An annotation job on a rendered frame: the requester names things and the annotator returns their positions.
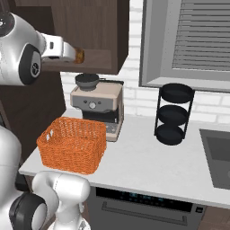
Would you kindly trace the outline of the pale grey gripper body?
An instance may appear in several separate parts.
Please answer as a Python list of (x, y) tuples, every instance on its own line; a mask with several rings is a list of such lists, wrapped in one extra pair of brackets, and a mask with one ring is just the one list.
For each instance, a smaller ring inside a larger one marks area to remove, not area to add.
[(62, 59), (67, 62), (75, 61), (75, 49), (67, 42), (63, 42)]

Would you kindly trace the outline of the dark brown wide cabinet door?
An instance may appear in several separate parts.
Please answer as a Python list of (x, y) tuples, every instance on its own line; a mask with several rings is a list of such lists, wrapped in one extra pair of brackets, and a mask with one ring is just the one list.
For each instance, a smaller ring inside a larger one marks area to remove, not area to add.
[(55, 33), (84, 50), (83, 64), (58, 63), (62, 72), (118, 72), (118, 0), (52, 0)]

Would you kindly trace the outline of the dark brown narrow cabinet door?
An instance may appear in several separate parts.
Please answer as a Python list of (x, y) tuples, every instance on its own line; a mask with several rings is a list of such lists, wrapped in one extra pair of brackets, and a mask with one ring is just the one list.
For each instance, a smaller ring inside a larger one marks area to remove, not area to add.
[(7, 10), (22, 17), (37, 31), (54, 35), (54, 23), (50, 6), (17, 6), (15, 0), (5, 0)]

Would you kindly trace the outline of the dark brown tall cabinet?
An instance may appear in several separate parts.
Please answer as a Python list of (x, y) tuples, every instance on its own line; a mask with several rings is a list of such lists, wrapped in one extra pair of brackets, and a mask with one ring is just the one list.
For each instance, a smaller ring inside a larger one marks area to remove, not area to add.
[(22, 144), (21, 162), (40, 134), (66, 111), (60, 73), (42, 72), (29, 86), (0, 86), (0, 117)]

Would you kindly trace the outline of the orange woven basket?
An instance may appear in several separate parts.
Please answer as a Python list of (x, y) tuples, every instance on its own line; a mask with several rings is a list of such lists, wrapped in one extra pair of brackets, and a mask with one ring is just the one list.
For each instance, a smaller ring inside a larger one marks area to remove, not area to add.
[(38, 137), (42, 163), (71, 173), (93, 174), (107, 147), (103, 122), (60, 117)]

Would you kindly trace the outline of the brown base cabinet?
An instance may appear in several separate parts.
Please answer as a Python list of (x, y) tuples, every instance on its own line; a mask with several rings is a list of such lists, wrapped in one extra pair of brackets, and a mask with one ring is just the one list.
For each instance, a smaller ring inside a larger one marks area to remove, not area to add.
[(198, 230), (230, 230), (230, 209), (207, 207)]

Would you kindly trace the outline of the beige coffee machine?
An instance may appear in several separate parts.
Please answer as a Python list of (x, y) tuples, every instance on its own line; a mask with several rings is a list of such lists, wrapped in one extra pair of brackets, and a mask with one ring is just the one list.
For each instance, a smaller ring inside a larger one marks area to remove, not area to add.
[(82, 112), (84, 119), (104, 122), (106, 139), (116, 142), (124, 120), (123, 81), (101, 79), (97, 74), (75, 77), (70, 104)]

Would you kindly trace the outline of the black three-tier stand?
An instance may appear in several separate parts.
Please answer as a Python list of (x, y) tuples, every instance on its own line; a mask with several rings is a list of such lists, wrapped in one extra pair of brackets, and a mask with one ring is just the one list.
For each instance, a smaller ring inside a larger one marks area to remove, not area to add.
[(159, 88), (154, 133), (159, 142), (176, 146), (185, 138), (194, 94), (185, 84), (169, 83)]

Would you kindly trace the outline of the grey window with blinds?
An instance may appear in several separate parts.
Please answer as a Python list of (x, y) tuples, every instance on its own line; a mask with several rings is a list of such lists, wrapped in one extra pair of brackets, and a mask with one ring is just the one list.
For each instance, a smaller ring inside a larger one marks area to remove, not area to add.
[(230, 0), (144, 0), (139, 84), (230, 93)]

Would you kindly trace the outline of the grey dishwasher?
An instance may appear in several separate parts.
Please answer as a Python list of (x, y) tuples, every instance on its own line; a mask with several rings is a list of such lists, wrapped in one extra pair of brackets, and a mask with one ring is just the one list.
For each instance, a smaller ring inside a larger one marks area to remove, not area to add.
[(206, 207), (121, 190), (91, 187), (92, 230), (198, 230)]

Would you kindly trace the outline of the grey sink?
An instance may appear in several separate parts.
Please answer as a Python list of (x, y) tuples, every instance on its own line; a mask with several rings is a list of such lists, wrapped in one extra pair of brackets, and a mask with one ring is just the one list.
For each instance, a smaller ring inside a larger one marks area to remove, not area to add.
[(230, 190), (230, 132), (199, 130), (213, 186)]

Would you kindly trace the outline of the dark brown wall cabinet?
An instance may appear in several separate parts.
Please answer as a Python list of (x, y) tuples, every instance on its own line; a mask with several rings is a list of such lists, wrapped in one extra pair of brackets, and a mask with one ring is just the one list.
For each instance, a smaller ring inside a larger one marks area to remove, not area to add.
[[(52, 0), (15, 0), (17, 6), (50, 6)], [(5, 0), (0, 0), (0, 6), (7, 10), (7, 3)], [(118, 25), (118, 72), (122, 68), (128, 56), (128, 31), (129, 31), (129, 0), (118, 0), (117, 12)], [(48, 62), (42, 65), (45, 71), (62, 72), (55, 67), (55, 64), (60, 62)]]

